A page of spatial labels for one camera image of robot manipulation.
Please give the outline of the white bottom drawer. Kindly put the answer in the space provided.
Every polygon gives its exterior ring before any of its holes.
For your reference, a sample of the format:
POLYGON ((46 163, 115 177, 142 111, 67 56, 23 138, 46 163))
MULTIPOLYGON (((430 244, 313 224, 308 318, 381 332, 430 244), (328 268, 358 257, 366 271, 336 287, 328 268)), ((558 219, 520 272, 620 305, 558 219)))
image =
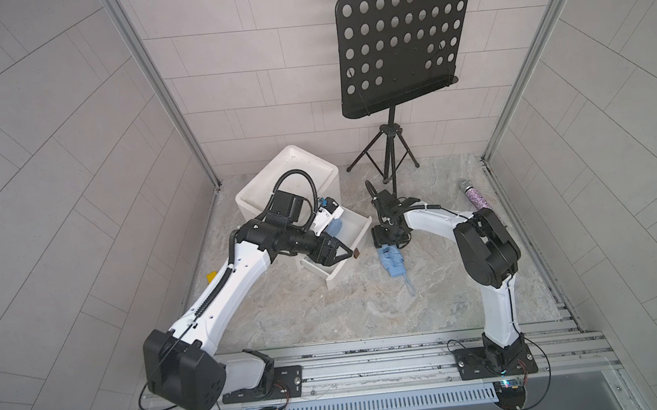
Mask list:
MULTIPOLYGON (((336 237, 351 250, 359 249, 364 235, 370 231, 372 217, 365 217, 345 209, 339 219, 342 225, 336 237)), ((298 270, 308 270, 317 278, 324 280, 328 290, 335 290, 351 274, 358 261, 358 258, 351 257, 336 265, 325 267, 315 264, 307 256, 302 256, 301 260, 298 260, 298 270)))

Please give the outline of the light blue umbrella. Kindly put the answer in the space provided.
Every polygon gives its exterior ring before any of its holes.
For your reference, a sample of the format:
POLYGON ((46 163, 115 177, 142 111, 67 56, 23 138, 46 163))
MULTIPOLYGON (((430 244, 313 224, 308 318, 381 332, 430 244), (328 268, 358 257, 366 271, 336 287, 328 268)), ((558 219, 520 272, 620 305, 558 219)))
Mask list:
POLYGON ((332 237, 337 237, 342 229, 342 226, 343 221, 341 219, 333 219, 325 229, 325 233, 332 237))
POLYGON ((382 263, 389 276, 402 280, 410 296, 416 296, 416 288, 408 278, 401 251, 392 245, 384 245, 377 250, 380 263, 382 263))

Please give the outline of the white three-drawer cabinet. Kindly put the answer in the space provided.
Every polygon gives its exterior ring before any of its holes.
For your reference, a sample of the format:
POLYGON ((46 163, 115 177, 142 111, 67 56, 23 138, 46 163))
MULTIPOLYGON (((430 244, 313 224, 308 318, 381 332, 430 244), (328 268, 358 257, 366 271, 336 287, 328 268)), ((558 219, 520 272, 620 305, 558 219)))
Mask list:
POLYGON ((246 221, 264 210, 275 183, 290 169, 308 173, 320 198, 327 196, 342 201, 338 167, 298 146, 288 145, 237 193, 235 202, 246 221))

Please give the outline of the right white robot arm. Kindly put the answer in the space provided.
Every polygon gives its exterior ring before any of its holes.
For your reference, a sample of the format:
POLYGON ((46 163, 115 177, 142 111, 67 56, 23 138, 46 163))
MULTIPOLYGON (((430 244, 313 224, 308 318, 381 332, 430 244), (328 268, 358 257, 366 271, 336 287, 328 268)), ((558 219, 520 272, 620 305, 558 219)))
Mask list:
POLYGON ((401 249, 420 230, 454 241, 466 273, 480 285, 485 312, 484 349, 454 351, 463 380, 480 375, 513 376, 538 371, 515 311, 515 284, 522 253, 492 209, 455 212, 417 198, 398 199, 366 183, 379 223, 372 240, 391 273, 406 274, 401 249))

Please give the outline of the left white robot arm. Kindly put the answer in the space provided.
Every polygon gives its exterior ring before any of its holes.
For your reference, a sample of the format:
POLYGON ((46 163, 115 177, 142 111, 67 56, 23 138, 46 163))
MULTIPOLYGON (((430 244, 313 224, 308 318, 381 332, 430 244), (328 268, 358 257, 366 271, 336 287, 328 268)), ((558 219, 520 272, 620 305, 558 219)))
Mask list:
POLYGON ((283 173, 264 210, 231 232, 228 258, 200 298, 166 332, 154 329, 148 335, 143 344, 145 390, 184 410, 211 410, 231 393, 272 394, 273 358, 255 350, 214 355, 229 321, 278 256, 303 254, 329 267, 354 254, 327 231, 343 210, 333 198, 314 196, 305 224, 298 222, 306 199, 280 189, 288 177, 298 175, 315 184, 300 168, 283 173))

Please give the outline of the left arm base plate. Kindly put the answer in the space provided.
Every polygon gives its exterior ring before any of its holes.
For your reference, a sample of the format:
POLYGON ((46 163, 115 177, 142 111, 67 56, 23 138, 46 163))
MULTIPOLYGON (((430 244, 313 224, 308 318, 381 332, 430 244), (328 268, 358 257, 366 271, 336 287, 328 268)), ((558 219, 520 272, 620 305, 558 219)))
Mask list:
POLYGON ((300 397, 302 394, 301 366, 271 368, 252 389, 241 389, 224 395, 223 404, 255 403, 300 397))

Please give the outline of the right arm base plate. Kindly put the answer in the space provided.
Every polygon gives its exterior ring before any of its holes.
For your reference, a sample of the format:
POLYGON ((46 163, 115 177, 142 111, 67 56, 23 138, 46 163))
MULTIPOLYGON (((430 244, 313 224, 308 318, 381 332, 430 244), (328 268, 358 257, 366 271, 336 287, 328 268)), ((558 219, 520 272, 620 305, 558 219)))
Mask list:
POLYGON ((512 377, 538 372, 538 364, 524 342, 511 346, 509 352, 497 356, 488 354, 484 347, 452 350, 461 380, 512 377))

